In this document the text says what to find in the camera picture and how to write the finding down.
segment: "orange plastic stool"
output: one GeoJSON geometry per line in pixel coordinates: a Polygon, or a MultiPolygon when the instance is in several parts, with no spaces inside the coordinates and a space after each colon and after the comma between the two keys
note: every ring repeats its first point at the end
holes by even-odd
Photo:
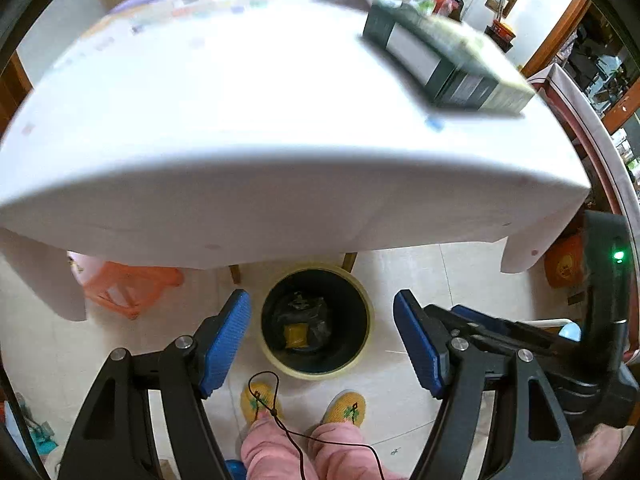
{"type": "Polygon", "coordinates": [[[553,288],[582,283],[584,272],[580,234],[557,240],[548,248],[545,254],[545,274],[553,288]]]}
{"type": "Polygon", "coordinates": [[[84,254],[69,253],[84,294],[95,303],[136,319],[168,286],[180,286],[184,276],[172,267],[129,267],[84,254]]]}

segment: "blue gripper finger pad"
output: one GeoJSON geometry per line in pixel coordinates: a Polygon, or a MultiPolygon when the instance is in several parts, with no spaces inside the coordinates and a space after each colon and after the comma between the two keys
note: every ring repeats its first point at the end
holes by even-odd
{"type": "Polygon", "coordinates": [[[487,314],[483,314],[482,312],[478,312],[477,310],[473,310],[472,308],[464,305],[456,305],[451,309],[451,311],[454,314],[458,314],[460,317],[464,317],[471,322],[484,326],[492,332],[507,336],[509,335],[509,329],[506,327],[504,321],[497,317],[488,316],[487,314]]]}
{"type": "Polygon", "coordinates": [[[401,292],[394,298],[394,321],[420,386],[437,399],[442,398],[444,386],[438,370],[438,355],[401,292]]]}
{"type": "Polygon", "coordinates": [[[222,326],[207,350],[200,392],[209,397],[225,382],[238,347],[251,319],[251,301],[244,290],[236,290],[218,316],[226,314],[222,326]]]}

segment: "table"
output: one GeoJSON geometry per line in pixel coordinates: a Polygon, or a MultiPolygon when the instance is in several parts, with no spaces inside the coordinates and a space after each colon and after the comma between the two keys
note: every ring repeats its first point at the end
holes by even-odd
{"type": "Polygon", "coordinates": [[[363,41],[363,4],[116,7],[7,131],[5,257],[69,319],[68,269],[47,278],[66,250],[208,268],[508,237],[502,271],[528,269],[590,188],[564,131],[537,97],[517,117],[432,107],[363,41]]]}

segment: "red container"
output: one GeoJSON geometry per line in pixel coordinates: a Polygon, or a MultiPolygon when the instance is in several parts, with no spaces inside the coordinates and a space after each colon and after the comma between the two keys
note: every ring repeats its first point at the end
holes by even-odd
{"type": "Polygon", "coordinates": [[[180,286],[184,277],[172,267],[130,267],[70,253],[72,270],[84,295],[100,306],[129,319],[151,307],[168,286],[180,286]]]}
{"type": "Polygon", "coordinates": [[[515,33],[508,27],[508,25],[500,23],[498,20],[494,20],[494,24],[491,28],[507,43],[511,43],[511,41],[516,37],[515,33]]]}

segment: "cardboard box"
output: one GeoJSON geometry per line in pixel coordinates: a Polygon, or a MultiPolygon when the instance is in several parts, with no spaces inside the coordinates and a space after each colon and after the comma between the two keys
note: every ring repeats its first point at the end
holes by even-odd
{"type": "Polygon", "coordinates": [[[515,114],[535,95],[498,46],[464,23],[373,4],[362,35],[402,63],[434,104],[515,114]]]}

